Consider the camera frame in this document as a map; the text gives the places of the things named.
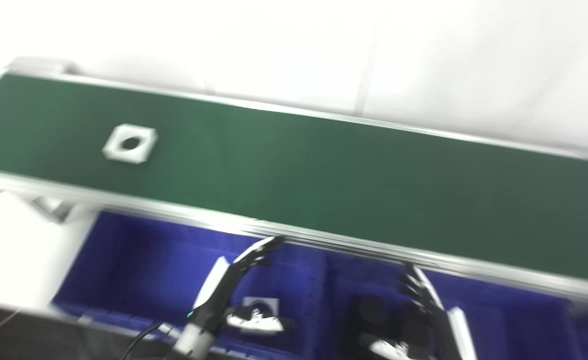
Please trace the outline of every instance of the black table surface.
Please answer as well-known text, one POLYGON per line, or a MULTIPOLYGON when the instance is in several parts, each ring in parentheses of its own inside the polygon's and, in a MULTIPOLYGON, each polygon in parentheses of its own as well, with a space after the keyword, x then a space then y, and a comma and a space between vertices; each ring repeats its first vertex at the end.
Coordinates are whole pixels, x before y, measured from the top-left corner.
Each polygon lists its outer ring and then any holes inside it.
MULTIPOLYGON (((0 308, 0 360, 120 360, 131 342, 122 333, 0 308)), ((162 360, 170 348, 167 342, 143 340, 129 358, 162 360)))

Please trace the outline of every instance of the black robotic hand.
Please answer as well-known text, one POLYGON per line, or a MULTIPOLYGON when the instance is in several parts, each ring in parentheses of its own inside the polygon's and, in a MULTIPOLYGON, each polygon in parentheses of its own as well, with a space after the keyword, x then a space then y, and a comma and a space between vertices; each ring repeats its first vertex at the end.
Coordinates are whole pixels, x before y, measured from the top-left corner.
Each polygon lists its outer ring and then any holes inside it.
POLYGON ((193 310, 188 315, 189 322, 168 360, 203 360, 216 337, 228 325, 239 328, 243 325, 260 328, 263 325, 268 328, 266 331, 279 329, 278 319, 263 319, 259 314, 250 314, 246 319, 248 315, 243 309, 236 312, 230 310, 230 301, 243 276, 255 265, 269 265, 265 256, 275 252, 283 240, 282 236, 272 236, 257 241, 237 256, 232 264, 223 256, 218 258, 196 297, 193 310))
MULTIPOLYGON (((450 315, 443 307, 440 297, 436 293, 431 281, 425 273, 411 262, 403 264, 406 273, 399 276, 403 285, 399 292, 406 296, 412 297, 414 303, 426 315, 426 319, 431 327, 436 344, 436 357, 438 360, 468 360, 470 357, 463 358, 461 349, 457 342, 456 331, 450 315)), ((468 337, 468 333, 462 333, 459 337, 468 337)))

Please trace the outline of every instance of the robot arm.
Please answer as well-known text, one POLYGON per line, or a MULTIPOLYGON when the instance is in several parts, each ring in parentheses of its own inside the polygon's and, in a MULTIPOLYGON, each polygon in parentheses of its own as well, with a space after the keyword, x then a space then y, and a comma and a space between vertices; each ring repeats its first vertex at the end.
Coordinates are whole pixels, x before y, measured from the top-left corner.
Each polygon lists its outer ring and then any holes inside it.
POLYGON ((252 330, 284 331, 287 326, 276 317, 263 318, 239 307, 230 310, 232 294, 243 276, 255 265, 267 265, 265 255, 276 251, 283 237, 272 236, 249 246, 230 264, 225 257, 216 260, 205 279, 191 313, 167 360, 203 360, 214 340, 227 326, 252 330))

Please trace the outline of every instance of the blue storage box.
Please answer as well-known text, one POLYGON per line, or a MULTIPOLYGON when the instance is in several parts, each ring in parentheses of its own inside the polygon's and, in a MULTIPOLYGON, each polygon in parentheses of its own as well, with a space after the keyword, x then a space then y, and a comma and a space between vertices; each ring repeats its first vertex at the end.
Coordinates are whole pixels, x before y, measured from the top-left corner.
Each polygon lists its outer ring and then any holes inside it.
MULTIPOLYGON (((132 330, 152 321, 183 326, 201 284, 219 256, 232 261, 255 237, 104 212, 99 215, 53 302, 132 330)), ((230 328, 217 351, 257 360, 349 360, 340 339, 350 301, 374 294, 388 308, 410 299, 399 292, 400 265, 296 244, 255 266, 234 293, 280 300, 291 332, 271 336, 230 328)), ((564 299, 426 271, 447 308, 464 310, 479 360, 582 360, 564 299)))

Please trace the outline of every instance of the metal bracket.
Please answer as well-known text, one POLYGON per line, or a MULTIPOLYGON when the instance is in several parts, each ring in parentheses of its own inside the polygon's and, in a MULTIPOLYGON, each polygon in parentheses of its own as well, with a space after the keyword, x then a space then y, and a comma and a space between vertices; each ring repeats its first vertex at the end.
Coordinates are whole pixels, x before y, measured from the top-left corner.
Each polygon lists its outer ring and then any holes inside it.
POLYGON ((47 204, 45 203, 45 200, 42 196, 39 196, 37 198, 33 198, 31 200, 28 198, 23 198, 23 199, 25 201, 27 201, 27 203, 29 205, 31 205, 31 207, 34 210, 36 210, 37 212, 39 212, 43 217, 45 217, 46 219, 48 219, 52 223, 56 223, 56 224, 64 223, 65 220, 70 215, 70 212, 72 211, 72 209, 76 205, 76 203, 73 203, 73 202, 63 201, 63 202, 59 203, 59 205, 57 207, 55 207, 54 209, 50 209, 50 207, 47 206, 47 204))

